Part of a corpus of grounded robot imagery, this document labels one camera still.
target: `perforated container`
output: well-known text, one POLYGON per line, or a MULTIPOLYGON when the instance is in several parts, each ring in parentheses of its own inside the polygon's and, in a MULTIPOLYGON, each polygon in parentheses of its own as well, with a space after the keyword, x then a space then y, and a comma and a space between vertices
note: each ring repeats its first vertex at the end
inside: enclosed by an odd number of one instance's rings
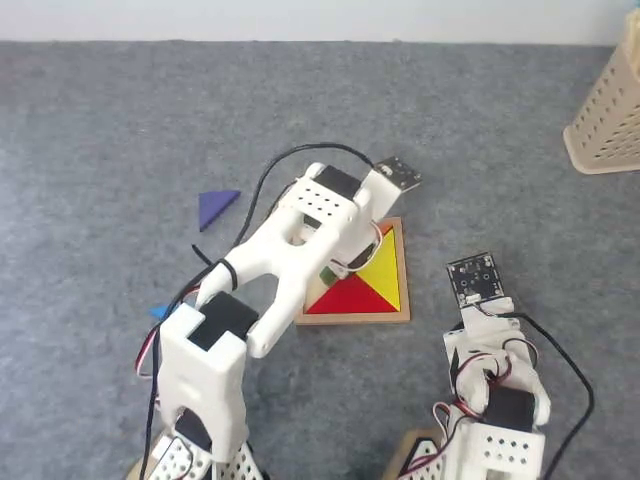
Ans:
POLYGON ((564 141, 582 173, 640 169, 640 80, 622 46, 565 128, 564 141))

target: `blue triangle piece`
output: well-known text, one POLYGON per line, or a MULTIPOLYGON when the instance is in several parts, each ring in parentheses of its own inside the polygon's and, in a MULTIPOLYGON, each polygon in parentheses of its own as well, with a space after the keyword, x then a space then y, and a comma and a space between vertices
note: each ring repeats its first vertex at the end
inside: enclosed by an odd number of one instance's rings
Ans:
POLYGON ((238 190, 222 190, 198 195, 200 231, 213 223, 240 196, 238 190))
POLYGON ((164 314, 167 313, 167 308, 169 305, 160 305, 159 307, 153 307, 149 309, 149 313, 151 316, 157 318, 158 320, 162 320, 164 318, 164 314))

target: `tangram puzzle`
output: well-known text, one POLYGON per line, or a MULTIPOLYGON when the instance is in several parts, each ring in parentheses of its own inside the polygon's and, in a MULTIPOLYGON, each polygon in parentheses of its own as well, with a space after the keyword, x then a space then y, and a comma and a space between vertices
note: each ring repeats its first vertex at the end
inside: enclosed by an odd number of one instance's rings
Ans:
POLYGON ((344 280, 308 295, 299 325, 402 323, 410 320, 402 222, 380 223, 382 245, 371 262, 344 280))

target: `gray carpet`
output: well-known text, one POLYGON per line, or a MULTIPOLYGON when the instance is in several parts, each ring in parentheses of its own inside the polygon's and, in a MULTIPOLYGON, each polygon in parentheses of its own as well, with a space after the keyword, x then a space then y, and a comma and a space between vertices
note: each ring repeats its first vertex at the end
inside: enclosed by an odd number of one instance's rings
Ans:
MULTIPOLYGON (((225 252, 265 161, 344 141, 425 175, 400 202, 413 321, 291 327, 245 377, 251 440, 275 478, 379 478, 403 432, 447 399, 443 265, 494 252, 506 290, 593 380, 598 406, 556 478, 635 478, 640 176, 584 176, 563 126, 605 48, 411 44, 0 44, 2 477, 118 479, 142 453, 132 372, 166 302, 225 252), (237 188, 204 234, 198 192, 237 188)), ((266 184, 258 217, 314 160, 266 184)), ((273 284, 245 299, 263 307, 273 284)), ((543 339, 547 459, 585 395, 543 339)))

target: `red triangle piece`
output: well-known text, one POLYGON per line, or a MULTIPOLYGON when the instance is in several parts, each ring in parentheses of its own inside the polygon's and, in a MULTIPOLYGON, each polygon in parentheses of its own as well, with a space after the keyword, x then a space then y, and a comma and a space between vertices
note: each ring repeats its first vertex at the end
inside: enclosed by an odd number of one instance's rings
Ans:
POLYGON ((306 313, 387 313, 397 310, 357 275, 340 280, 306 313))

